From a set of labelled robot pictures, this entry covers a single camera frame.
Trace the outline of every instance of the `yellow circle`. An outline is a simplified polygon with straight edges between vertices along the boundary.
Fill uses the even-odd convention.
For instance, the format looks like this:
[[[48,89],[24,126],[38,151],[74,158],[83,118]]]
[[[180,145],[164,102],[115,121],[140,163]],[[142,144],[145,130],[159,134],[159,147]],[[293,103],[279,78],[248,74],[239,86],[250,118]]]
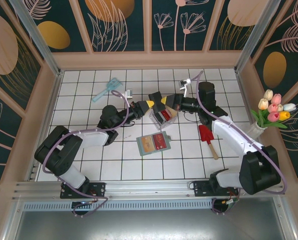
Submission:
[[[68,32],[53,21],[44,21],[38,25],[41,35],[49,47],[65,49],[70,45]]]
[[[268,0],[231,0],[228,5],[230,22],[239,27],[253,26],[258,22]]]
[[[287,62],[283,54],[274,51],[270,53],[264,63],[263,80],[271,89],[278,86],[285,74]]]
[[[3,17],[0,16],[0,75],[13,71],[18,62],[17,36]]]
[[[118,18],[114,17],[116,14],[114,13],[114,8],[112,7],[111,2],[117,11],[117,14],[119,14],[118,9],[121,10],[125,19],[132,14],[134,0],[85,0],[91,13],[98,19],[105,22],[117,22]]]

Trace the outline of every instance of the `wooden handle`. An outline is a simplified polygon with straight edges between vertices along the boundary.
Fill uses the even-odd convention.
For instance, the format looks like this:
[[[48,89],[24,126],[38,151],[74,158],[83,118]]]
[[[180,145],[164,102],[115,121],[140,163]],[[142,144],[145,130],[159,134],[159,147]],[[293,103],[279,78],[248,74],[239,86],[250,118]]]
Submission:
[[[218,160],[219,159],[218,154],[215,152],[215,150],[214,150],[214,148],[213,148],[213,146],[212,146],[211,143],[209,144],[209,148],[210,148],[210,150],[212,152],[212,155],[213,155],[214,160]]]

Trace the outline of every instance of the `pink tulip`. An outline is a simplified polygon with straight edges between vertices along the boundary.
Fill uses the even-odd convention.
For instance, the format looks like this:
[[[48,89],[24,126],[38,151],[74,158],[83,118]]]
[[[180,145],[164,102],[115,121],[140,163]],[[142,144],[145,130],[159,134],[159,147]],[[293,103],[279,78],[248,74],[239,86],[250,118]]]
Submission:
[[[270,104],[268,106],[268,112],[271,113],[271,112],[277,112],[278,111],[278,105],[277,104]]]
[[[272,123],[278,121],[278,119],[279,119],[279,113],[276,111],[273,111],[268,115],[268,120]]]
[[[271,103],[279,105],[281,103],[281,94],[273,95],[273,97],[271,99]]]

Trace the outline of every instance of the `metal bracket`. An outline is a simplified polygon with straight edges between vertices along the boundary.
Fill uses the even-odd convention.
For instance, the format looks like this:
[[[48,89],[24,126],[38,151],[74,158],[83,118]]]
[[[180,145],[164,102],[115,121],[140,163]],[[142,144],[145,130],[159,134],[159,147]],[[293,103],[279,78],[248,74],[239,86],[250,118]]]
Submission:
[[[105,193],[105,182],[93,182],[89,185],[89,191],[87,194],[94,195],[97,197],[104,197]],[[61,184],[61,199],[86,199],[85,196],[81,196],[72,189],[70,189],[66,184]]]
[[[193,181],[193,190],[196,197],[226,197],[230,196],[230,191],[238,195],[238,190],[232,187],[222,188],[218,187],[216,191],[213,190],[208,180]]]

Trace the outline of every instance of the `red card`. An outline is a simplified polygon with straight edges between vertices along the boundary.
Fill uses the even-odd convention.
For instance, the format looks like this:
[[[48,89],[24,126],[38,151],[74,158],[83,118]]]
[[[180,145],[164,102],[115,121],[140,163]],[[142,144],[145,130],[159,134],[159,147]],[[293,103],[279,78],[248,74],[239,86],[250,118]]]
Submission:
[[[154,141],[154,144],[155,144],[155,148],[157,150],[167,148],[167,145],[165,143],[164,136],[163,136],[162,133],[154,134],[153,135],[153,141]]]

